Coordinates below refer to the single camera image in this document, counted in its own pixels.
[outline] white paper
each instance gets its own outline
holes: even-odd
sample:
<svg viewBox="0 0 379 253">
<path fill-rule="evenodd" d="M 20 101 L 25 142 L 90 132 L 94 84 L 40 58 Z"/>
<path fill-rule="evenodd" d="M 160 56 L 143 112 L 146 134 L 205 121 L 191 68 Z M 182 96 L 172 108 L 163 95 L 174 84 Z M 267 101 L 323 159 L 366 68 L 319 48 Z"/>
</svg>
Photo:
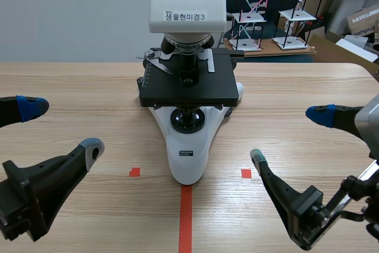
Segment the white paper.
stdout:
<svg viewBox="0 0 379 253">
<path fill-rule="evenodd" d="M 374 62 L 378 56 L 373 54 L 373 53 L 370 53 L 360 47 L 357 47 L 356 45 L 346 41 L 345 39 L 340 39 L 338 42 L 337 42 L 337 45 L 340 46 L 340 47 L 343 47 L 344 49 L 352 52 L 352 53 L 355 53 L 356 55 L 360 56 L 360 57 L 363 57 L 364 59 L 368 60 L 369 62 Z"/>
<path fill-rule="evenodd" d="M 353 36 L 353 35 L 346 35 L 345 40 L 349 41 L 350 43 L 360 47 L 361 49 L 365 48 L 365 45 L 368 41 L 368 38 L 366 37 L 358 37 L 358 36 Z"/>
</svg>

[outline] wooden table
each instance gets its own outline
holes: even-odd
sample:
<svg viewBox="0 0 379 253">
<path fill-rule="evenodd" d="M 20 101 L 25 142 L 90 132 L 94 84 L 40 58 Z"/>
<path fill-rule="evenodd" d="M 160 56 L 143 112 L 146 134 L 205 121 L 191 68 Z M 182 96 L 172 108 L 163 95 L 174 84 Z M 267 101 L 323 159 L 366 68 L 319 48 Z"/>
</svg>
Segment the wooden table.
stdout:
<svg viewBox="0 0 379 253">
<path fill-rule="evenodd" d="M 153 116 L 139 106 L 136 78 L 142 75 L 135 63 L 0 63 L 0 97 L 44 97 L 51 106 L 36 121 L 1 129 L 1 161 L 34 165 L 87 137 L 106 147 L 49 234 L 35 244 L 27 235 L 0 239 L 2 253 L 178 252 L 181 186 Z M 302 252 L 288 238 L 249 152 L 261 149 L 295 189 L 313 184 L 329 200 L 343 177 L 371 163 L 368 148 L 312 123 L 305 111 L 365 105 L 379 86 L 363 68 L 342 63 L 241 63 L 236 77 L 244 98 L 216 134 L 205 174 L 193 186 L 193 252 Z M 141 168 L 139 178 L 129 177 L 133 167 Z M 252 179 L 242 179 L 241 169 L 252 169 Z M 341 220 L 313 252 L 377 249 L 363 223 Z"/>
</svg>

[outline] microscope stage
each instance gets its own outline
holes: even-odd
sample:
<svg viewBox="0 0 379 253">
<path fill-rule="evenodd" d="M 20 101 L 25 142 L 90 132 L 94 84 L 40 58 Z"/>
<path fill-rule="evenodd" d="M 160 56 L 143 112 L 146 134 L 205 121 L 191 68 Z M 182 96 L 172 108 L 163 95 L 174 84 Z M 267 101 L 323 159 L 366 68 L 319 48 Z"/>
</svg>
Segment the microscope stage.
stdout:
<svg viewBox="0 0 379 253">
<path fill-rule="evenodd" d="M 190 87 L 180 81 L 180 55 L 159 61 L 173 72 L 172 75 L 148 63 L 139 88 L 141 106 L 237 106 L 239 94 L 230 55 L 214 50 L 213 60 L 213 73 L 208 72 L 207 60 L 198 61 L 199 82 Z"/>
</svg>

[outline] white wall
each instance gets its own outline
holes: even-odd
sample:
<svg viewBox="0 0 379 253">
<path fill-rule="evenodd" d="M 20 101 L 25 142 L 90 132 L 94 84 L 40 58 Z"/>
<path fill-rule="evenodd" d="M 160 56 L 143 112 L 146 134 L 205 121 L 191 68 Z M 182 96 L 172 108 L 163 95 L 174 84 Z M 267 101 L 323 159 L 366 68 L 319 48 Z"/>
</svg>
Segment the white wall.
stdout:
<svg viewBox="0 0 379 253">
<path fill-rule="evenodd" d="M 161 34 L 149 0 L 0 0 L 0 61 L 130 62 Z"/>
</svg>

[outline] microscope base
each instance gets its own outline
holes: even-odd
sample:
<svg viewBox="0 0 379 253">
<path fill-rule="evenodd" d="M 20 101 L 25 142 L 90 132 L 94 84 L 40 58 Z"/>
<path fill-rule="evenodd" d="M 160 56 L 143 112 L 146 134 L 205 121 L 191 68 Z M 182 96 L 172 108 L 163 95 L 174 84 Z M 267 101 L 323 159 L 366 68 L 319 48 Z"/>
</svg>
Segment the microscope base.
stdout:
<svg viewBox="0 0 379 253">
<path fill-rule="evenodd" d="M 243 96 L 243 85 L 237 83 L 239 100 Z M 205 114 L 204 127 L 193 134 L 179 133 L 171 126 L 171 114 L 175 107 L 149 108 L 166 140 L 168 163 L 174 178 L 183 185 L 195 184 L 205 171 L 209 148 L 229 107 L 201 107 Z"/>
</svg>

